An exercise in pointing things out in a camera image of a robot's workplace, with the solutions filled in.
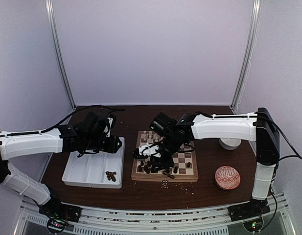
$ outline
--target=plastic tray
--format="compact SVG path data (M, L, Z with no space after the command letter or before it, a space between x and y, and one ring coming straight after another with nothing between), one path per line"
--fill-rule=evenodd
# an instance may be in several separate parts
M62 181L69 186L121 188L125 139L121 137L120 140L122 147L115 154L99 152L98 154L85 154L78 158L78 152L72 152ZM106 171L116 171L115 182L107 179Z

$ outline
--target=red bowl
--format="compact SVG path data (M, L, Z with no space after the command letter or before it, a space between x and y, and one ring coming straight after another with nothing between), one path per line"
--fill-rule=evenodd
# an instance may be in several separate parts
M221 189L232 190L239 186L241 177L236 169L225 165L217 169L215 180Z

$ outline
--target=dark brown tabletop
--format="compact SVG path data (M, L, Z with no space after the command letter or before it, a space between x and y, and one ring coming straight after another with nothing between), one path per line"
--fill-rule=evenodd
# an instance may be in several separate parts
M159 113L179 119L185 113L201 111L209 114L230 114L226 106L125 106L125 112L116 112L117 123L112 134L125 137L125 159L121 189L83 188L66 186L62 176L68 153L54 154L42 182L55 189L61 200L83 206L128 210L166 210L210 207L248 201L252 194L256 158L247 141L234 151L224 150L218 139L195 141L199 180L196 183L174 183L161 188L162 182L131 180L132 151L136 147L138 131L148 130L148 125ZM96 113L107 113L100 108ZM70 124L83 121L88 111L75 114ZM215 171L229 165L238 170L241 184L234 190L221 190L215 183Z

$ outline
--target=white panel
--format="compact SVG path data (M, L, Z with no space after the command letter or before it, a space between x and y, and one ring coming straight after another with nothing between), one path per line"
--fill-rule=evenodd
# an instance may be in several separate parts
M252 0L54 1L77 104L230 104Z
M0 129L44 129L70 111L44 0L0 0ZM47 154L11 162L38 179ZM0 186L0 234L9 235L22 197Z
M263 1L258 39L239 113L268 108L302 155L302 1ZM281 155L292 154L284 140ZM302 234L302 160L280 162L274 184L284 191Z

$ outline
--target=chessboard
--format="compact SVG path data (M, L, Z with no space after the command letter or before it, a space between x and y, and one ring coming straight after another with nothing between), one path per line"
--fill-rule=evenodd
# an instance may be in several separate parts
M162 139L163 137L160 137L155 132L139 131L136 148L138 148L140 145L146 144L147 142L149 144L153 144L154 142L161 141ZM180 150L186 151L186 150L191 150L191 148L182 145ZM172 174L175 177L175 179L173 180L163 174L164 170L159 170L158 172L147 174L144 171L144 167L142 167L142 172L139 172L138 166L141 165L141 162L143 161L143 164L146 165L147 161L149 160L150 158L140 159L140 160L134 159L132 172L131 172L132 180L157 181L157 182L161 182L162 180L170 180L174 182L197 182L199 179L195 151L189 153L175 153L173 155L173 161L175 165L173 166L173 168L170 169L170 174ZM177 173L174 173L173 170L174 167L176 166L178 167L178 171Z

